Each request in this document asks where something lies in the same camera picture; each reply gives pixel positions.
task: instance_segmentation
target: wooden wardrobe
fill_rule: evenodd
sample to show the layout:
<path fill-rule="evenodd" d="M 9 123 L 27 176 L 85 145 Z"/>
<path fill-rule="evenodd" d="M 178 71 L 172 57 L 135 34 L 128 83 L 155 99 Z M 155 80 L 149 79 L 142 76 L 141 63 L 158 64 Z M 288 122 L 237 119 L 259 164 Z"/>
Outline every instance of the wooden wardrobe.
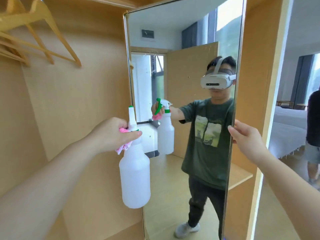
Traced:
<path fill-rule="evenodd" d="M 29 10 L 32 0 L 21 0 Z M 30 56 L 30 67 L 0 56 L 0 195 L 25 180 L 103 119 L 128 118 L 131 103 L 123 24 L 126 9 L 106 0 L 44 0 L 82 67 Z M 143 6 L 163 0 L 125 0 Z M 289 0 L 247 0 L 236 117 L 267 141 L 277 92 Z M 0 0 L 0 12 L 6 0 Z M 44 22 L 46 47 L 68 55 Z M 26 28 L 14 36 L 32 42 Z M 142 212 L 122 203 L 120 156 L 97 156 L 83 173 L 49 240 L 143 240 Z M 226 237 L 250 240 L 261 173 L 234 146 L 232 163 L 254 177 L 229 192 Z"/>

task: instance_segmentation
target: vr headset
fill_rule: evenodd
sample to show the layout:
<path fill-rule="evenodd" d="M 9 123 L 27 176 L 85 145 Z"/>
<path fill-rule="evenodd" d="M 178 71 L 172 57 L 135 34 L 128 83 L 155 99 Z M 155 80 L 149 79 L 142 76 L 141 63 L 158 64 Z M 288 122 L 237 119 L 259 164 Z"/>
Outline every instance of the vr headset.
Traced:
<path fill-rule="evenodd" d="M 201 87 L 206 89 L 226 89 L 229 88 L 237 75 L 229 69 L 220 69 L 224 57 L 218 60 L 213 72 L 210 72 L 201 78 Z"/>

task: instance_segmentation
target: spray bottle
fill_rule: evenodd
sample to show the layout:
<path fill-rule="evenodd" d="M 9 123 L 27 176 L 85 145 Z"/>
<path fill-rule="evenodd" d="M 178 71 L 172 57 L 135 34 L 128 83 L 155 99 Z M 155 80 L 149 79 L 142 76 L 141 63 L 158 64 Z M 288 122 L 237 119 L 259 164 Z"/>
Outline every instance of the spray bottle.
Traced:
<path fill-rule="evenodd" d="M 128 130 L 138 130 L 133 106 L 129 107 Z M 141 142 L 142 137 L 132 141 L 119 163 L 122 200 L 132 209 L 146 205 L 151 196 L 150 159 L 143 153 Z"/>
<path fill-rule="evenodd" d="M 158 152 L 159 154 L 167 155 L 174 152 L 174 127 L 171 123 L 171 113 L 169 106 L 172 105 L 167 100 L 157 98 L 158 109 L 154 113 L 159 113 L 162 106 L 164 106 L 164 114 L 160 119 L 160 125 L 158 127 Z"/>

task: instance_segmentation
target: mirror frame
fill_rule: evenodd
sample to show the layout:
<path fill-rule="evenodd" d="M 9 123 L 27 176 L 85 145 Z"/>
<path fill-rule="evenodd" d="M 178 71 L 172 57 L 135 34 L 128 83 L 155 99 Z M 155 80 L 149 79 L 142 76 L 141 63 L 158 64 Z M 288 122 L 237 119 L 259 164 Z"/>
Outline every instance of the mirror frame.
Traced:
<path fill-rule="evenodd" d="M 126 51 L 127 51 L 127 62 L 128 62 L 128 72 L 129 72 L 129 86 L 130 86 L 130 97 L 131 97 L 131 105 L 134 106 L 134 93 L 132 90 L 133 82 L 132 82 L 132 76 L 131 76 L 131 68 L 130 68 L 130 44 L 129 44 L 129 29 L 128 29 L 128 15 L 130 13 L 138 12 L 144 9 L 157 7 L 164 4 L 169 4 L 173 2 L 177 2 L 181 0 L 164 0 L 157 3 L 152 3 L 150 5 L 146 5 L 143 7 L 136 8 L 132 11 L 127 11 L 123 14 L 123 23 L 124 23 L 124 35 L 125 35 L 125 44 L 126 44 Z M 237 108 L 237 98 L 238 98 L 238 86 L 239 86 L 239 74 L 240 74 L 240 65 L 241 65 L 241 55 L 242 55 L 242 44 L 243 44 L 243 33 L 244 33 L 244 27 L 245 27 L 245 19 L 246 19 L 246 6 L 247 6 L 247 0 L 243 0 L 242 3 L 242 17 L 241 17 L 241 25 L 240 25 L 240 37 L 239 37 L 239 52 L 238 52 L 238 60 L 237 60 L 237 69 L 236 69 L 236 82 L 235 82 L 235 89 L 234 89 L 234 107 L 233 107 L 233 116 L 232 116 L 232 126 L 235 125 L 235 119 L 236 119 L 236 108 Z M 232 154 L 232 140 L 230 140 L 230 146 L 229 146 L 229 161 L 228 161 L 228 172 L 227 172 L 227 179 L 226 184 L 229 185 L 229 177 L 230 177 L 230 166 L 231 166 L 231 154 Z M 223 219 L 222 219 L 222 239 L 224 238 L 224 228 L 225 228 L 225 219 L 226 219 L 226 209 L 227 209 L 227 198 L 228 198 L 228 189 L 226 189 L 226 195 L 225 195 L 225 202 L 224 202 L 224 211 L 223 211 Z M 145 231 L 145 217 L 144 217 L 144 206 L 141 208 L 141 214 L 142 214 L 142 224 L 143 224 L 143 235 L 144 240 L 151 240 L 149 236 L 146 236 Z"/>

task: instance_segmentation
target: wooden door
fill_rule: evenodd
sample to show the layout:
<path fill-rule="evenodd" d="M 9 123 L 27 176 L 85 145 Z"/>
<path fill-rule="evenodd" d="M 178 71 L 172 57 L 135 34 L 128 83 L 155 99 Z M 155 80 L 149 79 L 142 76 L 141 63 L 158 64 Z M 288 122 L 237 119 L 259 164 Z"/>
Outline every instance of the wooden door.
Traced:
<path fill-rule="evenodd" d="M 200 86 L 200 79 L 210 61 L 218 56 L 218 42 L 169 52 L 167 54 L 167 99 L 175 108 L 194 100 L 210 97 L 209 91 Z M 174 152 L 177 157 L 186 153 L 191 123 L 172 121 L 174 126 Z"/>

